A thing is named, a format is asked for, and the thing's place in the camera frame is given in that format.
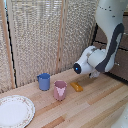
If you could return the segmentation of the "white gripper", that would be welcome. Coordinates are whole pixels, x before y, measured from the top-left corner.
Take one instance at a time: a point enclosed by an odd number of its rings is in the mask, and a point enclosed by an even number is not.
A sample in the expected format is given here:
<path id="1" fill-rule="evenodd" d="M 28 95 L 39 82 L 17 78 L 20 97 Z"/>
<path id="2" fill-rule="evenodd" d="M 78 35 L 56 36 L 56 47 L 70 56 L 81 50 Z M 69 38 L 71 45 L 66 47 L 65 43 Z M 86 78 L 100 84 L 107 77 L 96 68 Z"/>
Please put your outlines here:
<path id="1" fill-rule="evenodd" d="M 99 76 L 100 72 L 94 71 L 89 74 L 89 78 L 97 78 Z"/>

